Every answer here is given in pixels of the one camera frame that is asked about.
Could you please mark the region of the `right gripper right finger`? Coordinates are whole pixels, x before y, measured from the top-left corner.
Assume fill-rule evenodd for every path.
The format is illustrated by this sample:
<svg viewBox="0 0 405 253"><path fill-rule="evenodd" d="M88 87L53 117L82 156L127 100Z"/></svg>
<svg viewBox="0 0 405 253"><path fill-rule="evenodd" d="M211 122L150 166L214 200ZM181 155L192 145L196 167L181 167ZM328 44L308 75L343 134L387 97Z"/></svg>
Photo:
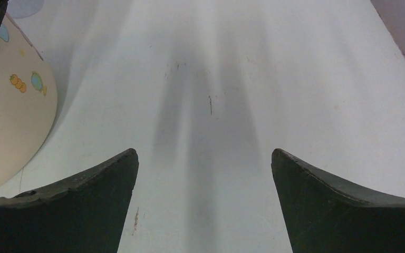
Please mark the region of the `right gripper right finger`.
<svg viewBox="0 0 405 253"><path fill-rule="evenodd" d="M405 252L405 198L282 149L273 151L271 168L293 252Z"/></svg>

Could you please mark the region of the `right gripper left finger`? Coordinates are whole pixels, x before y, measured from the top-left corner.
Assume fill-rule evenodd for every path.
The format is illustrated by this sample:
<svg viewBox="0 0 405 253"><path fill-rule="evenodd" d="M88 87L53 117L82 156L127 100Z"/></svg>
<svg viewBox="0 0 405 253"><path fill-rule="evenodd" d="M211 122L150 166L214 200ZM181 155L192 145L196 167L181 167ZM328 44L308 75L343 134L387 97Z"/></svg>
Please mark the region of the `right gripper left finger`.
<svg viewBox="0 0 405 253"><path fill-rule="evenodd" d="M0 252L117 252L139 160L127 149L55 183L0 197Z"/></svg>

